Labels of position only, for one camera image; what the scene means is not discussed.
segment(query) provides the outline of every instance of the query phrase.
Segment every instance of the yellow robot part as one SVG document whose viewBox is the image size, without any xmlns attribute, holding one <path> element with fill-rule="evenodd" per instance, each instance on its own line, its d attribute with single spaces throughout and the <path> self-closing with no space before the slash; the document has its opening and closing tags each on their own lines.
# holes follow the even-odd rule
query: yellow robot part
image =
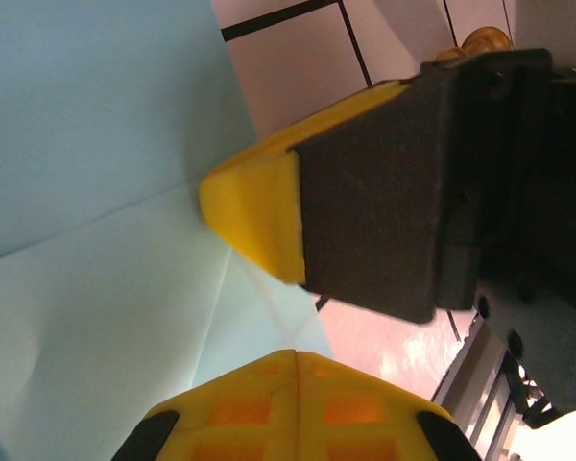
<svg viewBox="0 0 576 461">
<path fill-rule="evenodd" d="M 429 434 L 421 415 L 438 420 Z M 462 444 L 472 449 L 429 400 L 311 352 L 279 351 L 156 406 L 113 461 L 479 459 L 455 451 Z"/>
<path fill-rule="evenodd" d="M 407 86 L 390 82 L 357 93 L 208 172 L 200 187 L 207 225 L 275 277 L 287 283 L 305 283 L 299 158 L 291 148 L 394 99 Z"/>
</svg>

